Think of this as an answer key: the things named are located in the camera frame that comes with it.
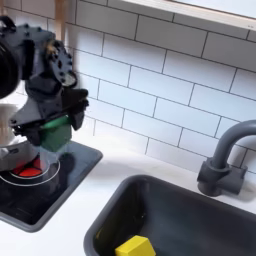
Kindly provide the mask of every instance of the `wall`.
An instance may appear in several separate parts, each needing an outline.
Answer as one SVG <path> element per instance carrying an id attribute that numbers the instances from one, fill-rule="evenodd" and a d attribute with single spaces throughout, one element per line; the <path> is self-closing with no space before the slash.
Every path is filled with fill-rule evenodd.
<path id="1" fill-rule="evenodd" d="M 90 92 L 75 136 L 109 136 L 197 172 L 229 127 L 256 119 L 256 33 L 118 0 L 90 2 L 70 0 L 68 8 L 65 44 Z M 53 0 L 8 5 L 16 23 L 54 29 Z M 21 85 L 7 100 L 23 104 L 24 94 Z M 229 163 L 247 165 L 255 179 L 254 136 L 237 143 Z"/>

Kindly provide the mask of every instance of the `white countertop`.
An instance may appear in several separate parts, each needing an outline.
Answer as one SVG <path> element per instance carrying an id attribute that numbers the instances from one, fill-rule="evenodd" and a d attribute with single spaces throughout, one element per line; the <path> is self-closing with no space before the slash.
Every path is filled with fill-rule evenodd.
<path id="1" fill-rule="evenodd" d="M 85 256 L 85 233 L 120 182 L 132 175 L 155 176 L 198 192 L 196 173 L 95 139 L 86 144 L 103 152 L 101 162 L 39 232 L 26 233 L 0 221 L 0 255 Z M 256 214 L 256 185 L 246 183 L 238 197 L 222 195 L 217 200 Z"/>

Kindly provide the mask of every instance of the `yellow block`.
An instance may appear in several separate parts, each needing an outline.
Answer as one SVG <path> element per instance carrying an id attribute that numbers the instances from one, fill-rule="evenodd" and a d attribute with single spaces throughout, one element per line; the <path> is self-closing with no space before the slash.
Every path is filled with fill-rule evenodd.
<path id="1" fill-rule="evenodd" d="M 134 236 L 115 250 L 116 256 L 155 256 L 156 253 L 148 238 Z"/>

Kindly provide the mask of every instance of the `faucet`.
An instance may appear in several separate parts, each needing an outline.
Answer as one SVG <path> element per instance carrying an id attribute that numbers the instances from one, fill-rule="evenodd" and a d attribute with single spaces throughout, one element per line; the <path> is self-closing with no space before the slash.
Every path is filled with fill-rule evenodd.
<path id="1" fill-rule="evenodd" d="M 236 124 L 223 134 L 213 157 L 207 158 L 201 166 L 197 181 L 203 194 L 216 197 L 223 190 L 239 194 L 247 167 L 241 171 L 232 170 L 227 160 L 235 143 L 250 135 L 256 135 L 256 120 Z"/>

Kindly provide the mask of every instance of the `toy stove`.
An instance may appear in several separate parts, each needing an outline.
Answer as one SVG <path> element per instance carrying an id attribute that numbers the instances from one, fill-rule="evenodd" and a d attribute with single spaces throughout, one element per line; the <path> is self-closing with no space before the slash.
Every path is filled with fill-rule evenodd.
<path id="1" fill-rule="evenodd" d="M 41 150 L 27 165 L 1 172 L 0 220 L 40 230 L 101 158 L 101 152 L 70 142 L 60 152 Z"/>

